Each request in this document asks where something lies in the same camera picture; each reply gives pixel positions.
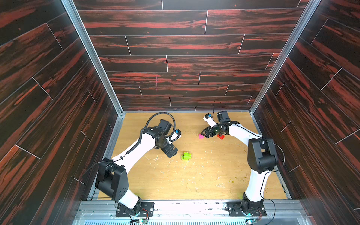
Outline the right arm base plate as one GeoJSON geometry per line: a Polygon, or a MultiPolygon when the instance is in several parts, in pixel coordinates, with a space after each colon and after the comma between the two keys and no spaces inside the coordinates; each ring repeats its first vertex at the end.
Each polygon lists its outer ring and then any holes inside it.
{"type": "Polygon", "coordinates": [[[263,217],[267,215],[264,200],[251,202],[249,200],[227,202],[225,210],[231,217],[263,217]]]}

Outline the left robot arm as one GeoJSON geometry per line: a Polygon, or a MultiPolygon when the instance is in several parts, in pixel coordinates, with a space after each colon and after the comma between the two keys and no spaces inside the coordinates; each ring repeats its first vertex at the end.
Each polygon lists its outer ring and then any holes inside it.
{"type": "Polygon", "coordinates": [[[99,163],[95,187],[118,204],[125,206],[132,214],[141,208],[141,198],[129,189],[128,173],[132,167],[150,150],[161,149],[168,158],[175,156],[178,149],[173,142],[181,137],[175,129],[168,137],[172,125],[163,119],[158,126],[144,127],[139,138],[118,156],[104,158],[99,163]]]}

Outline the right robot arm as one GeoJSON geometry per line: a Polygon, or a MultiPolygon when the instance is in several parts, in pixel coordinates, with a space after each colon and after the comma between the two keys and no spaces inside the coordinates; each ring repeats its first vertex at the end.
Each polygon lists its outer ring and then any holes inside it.
{"type": "Polygon", "coordinates": [[[256,212],[265,213],[264,190],[266,183],[278,165],[278,156],[272,139],[245,128],[237,121],[231,121],[227,111],[217,113],[218,122],[208,113],[203,120],[208,123],[201,134],[206,137],[217,135],[230,135],[243,142],[247,147],[247,163],[251,169],[250,180],[246,191],[243,193],[241,210],[246,216],[256,212]]]}

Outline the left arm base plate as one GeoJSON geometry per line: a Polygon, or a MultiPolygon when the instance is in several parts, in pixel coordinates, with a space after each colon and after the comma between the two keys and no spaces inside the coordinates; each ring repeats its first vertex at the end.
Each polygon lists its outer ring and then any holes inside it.
{"type": "Polygon", "coordinates": [[[154,214],[154,202],[141,202],[137,203],[133,209],[126,207],[123,204],[118,204],[115,217],[116,218],[150,218],[154,214]]]}

